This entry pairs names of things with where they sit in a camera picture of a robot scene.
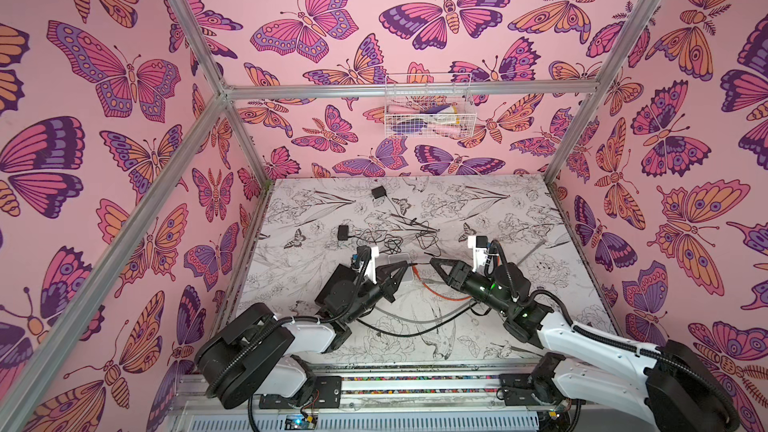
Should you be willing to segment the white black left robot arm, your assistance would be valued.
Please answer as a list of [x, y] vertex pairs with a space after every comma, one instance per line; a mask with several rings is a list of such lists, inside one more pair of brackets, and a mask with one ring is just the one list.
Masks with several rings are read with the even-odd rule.
[[315, 298], [313, 315], [279, 317], [255, 303], [197, 352], [197, 371], [207, 382], [205, 396], [233, 409], [262, 396], [266, 403], [301, 408], [321, 394], [318, 377], [302, 353], [338, 350], [351, 336], [351, 324], [381, 300], [395, 301], [406, 261], [385, 264], [366, 275], [371, 260], [340, 264]]

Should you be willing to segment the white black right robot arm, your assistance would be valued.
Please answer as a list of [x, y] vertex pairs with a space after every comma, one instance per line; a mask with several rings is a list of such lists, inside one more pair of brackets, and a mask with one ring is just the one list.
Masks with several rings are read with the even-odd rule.
[[544, 350], [529, 377], [537, 401], [592, 402], [659, 431], [739, 429], [734, 399], [687, 345], [638, 342], [577, 322], [558, 296], [532, 289], [498, 241], [468, 244], [472, 263], [432, 258], [430, 265], [446, 285], [498, 312], [517, 341]]

